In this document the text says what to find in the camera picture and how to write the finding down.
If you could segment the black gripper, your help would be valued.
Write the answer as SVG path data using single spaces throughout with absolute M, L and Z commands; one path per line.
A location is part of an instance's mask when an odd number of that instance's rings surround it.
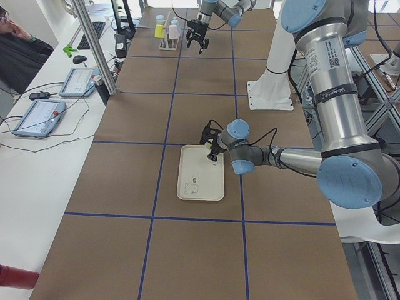
M 187 26 L 189 28 L 186 34 L 187 48 L 190 48 L 192 41 L 197 41 L 200 45 L 199 54 L 202 54 L 209 44 L 209 39 L 206 38 L 208 24 L 198 19 L 193 19 L 187 21 Z
M 212 144 L 210 149 L 206 149 L 207 158 L 211 161 L 217 161 L 218 155 L 225 151 L 218 143 L 218 137 L 221 130 L 212 128 L 210 125 L 205 125 L 202 130 L 199 143 L 205 145 L 206 143 Z

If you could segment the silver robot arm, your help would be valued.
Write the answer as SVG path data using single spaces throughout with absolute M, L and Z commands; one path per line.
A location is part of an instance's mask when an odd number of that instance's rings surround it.
M 209 23 L 213 14 L 217 15 L 231 28 L 235 28 L 242 19 L 245 12 L 251 11 L 256 1 L 238 1 L 233 7 L 229 7 L 224 1 L 205 0 L 202 2 L 197 18 L 188 20 L 189 28 L 186 34 L 187 48 L 190 48 L 193 41 L 199 44 L 199 54 L 209 46 L 209 38 L 206 37 Z
M 248 142 L 242 119 L 225 129 L 206 126 L 201 144 L 208 158 L 228 152 L 236 174 L 269 165 L 315 177 L 321 192 L 337 206 L 368 208 L 399 192 L 399 163 L 381 151 L 367 134 L 358 89 L 346 49 L 362 44 L 368 26 L 367 1 L 286 1 L 281 25 L 293 35 L 296 51 L 306 58 L 324 144 L 321 151 Z

